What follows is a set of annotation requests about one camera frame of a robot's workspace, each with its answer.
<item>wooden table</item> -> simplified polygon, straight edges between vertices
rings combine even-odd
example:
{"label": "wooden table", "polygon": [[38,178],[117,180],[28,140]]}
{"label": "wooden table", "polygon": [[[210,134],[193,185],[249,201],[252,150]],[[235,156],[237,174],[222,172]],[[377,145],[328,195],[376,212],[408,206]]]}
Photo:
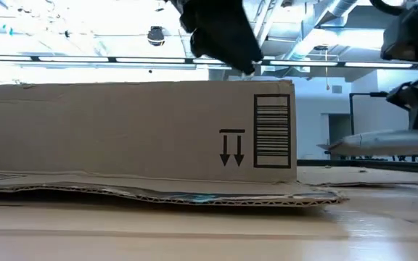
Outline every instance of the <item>wooden table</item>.
{"label": "wooden table", "polygon": [[312,209],[0,198],[0,260],[418,260],[418,188],[340,190]]}

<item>cardboard box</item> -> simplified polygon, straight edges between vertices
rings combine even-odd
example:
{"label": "cardboard box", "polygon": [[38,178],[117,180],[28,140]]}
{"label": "cardboard box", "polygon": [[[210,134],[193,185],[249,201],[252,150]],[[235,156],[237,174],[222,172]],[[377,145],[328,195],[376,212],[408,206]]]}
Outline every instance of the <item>cardboard box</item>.
{"label": "cardboard box", "polygon": [[0,86],[0,191],[181,204],[341,202],[296,183],[295,131],[289,81]]}

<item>downward arrow symbol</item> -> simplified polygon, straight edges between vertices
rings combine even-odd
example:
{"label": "downward arrow symbol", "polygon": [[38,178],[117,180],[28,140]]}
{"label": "downward arrow symbol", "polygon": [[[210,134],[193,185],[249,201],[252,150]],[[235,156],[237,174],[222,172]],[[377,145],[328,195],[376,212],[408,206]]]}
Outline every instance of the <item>downward arrow symbol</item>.
{"label": "downward arrow symbol", "polygon": [[221,154],[222,163],[226,166],[226,163],[229,161],[230,154],[226,153],[226,135],[224,135],[224,153]]}
{"label": "downward arrow symbol", "polygon": [[235,160],[237,161],[238,167],[241,165],[243,158],[245,156],[241,154],[241,136],[238,136],[237,139],[237,154],[235,154]]}

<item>doorway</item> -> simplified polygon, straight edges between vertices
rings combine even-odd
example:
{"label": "doorway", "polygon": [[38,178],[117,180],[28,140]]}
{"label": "doorway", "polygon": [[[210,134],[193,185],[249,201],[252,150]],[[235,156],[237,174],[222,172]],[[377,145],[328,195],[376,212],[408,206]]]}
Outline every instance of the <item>doorway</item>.
{"label": "doorway", "polygon": [[[351,117],[349,114],[328,114],[329,144],[351,135]],[[339,160],[340,156],[330,155],[331,160]]]}

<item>corrugated cardboard edge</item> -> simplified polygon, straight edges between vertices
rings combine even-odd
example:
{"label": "corrugated cardboard edge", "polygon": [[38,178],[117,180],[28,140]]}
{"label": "corrugated cardboard edge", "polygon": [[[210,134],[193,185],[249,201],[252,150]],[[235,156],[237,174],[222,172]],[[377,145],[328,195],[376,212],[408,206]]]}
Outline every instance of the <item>corrugated cardboard edge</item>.
{"label": "corrugated cardboard edge", "polygon": [[90,194],[101,194],[109,196],[119,196],[127,199],[133,199],[143,202],[151,203],[166,203],[166,204],[185,204],[185,205],[217,205],[217,206],[249,206],[249,207],[315,207],[328,204],[341,204],[348,200],[343,194],[336,191],[327,191],[328,194],[333,194],[328,199],[320,199],[311,196],[296,196],[296,195],[265,195],[265,196],[237,196],[237,197],[218,197],[214,198],[212,195],[198,194],[194,198],[186,198],[185,194],[176,196],[176,198],[151,196],[147,194],[131,193],[124,191],[117,187],[92,187],[90,185],[76,184],[72,186],[57,185],[57,184],[39,184],[39,185],[19,185],[19,186],[0,186],[0,193],[14,193],[19,191],[33,191],[33,190],[54,190],[54,191],[71,191],[82,192]]}
{"label": "corrugated cardboard edge", "polygon": [[143,202],[186,204],[186,205],[218,205],[218,206],[249,206],[249,207],[314,207],[328,204],[340,204],[347,198],[336,191],[314,188],[297,182],[282,184],[259,184],[272,186],[278,190],[285,187],[283,194],[249,194],[238,193],[195,193],[185,191],[156,191],[152,186],[139,188],[131,186],[111,186],[97,183],[79,183],[68,180],[51,183],[14,183],[4,184],[8,180],[17,180],[17,175],[0,174],[0,193],[19,191],[52,190],[72,191],[89,194],[119,196]]}

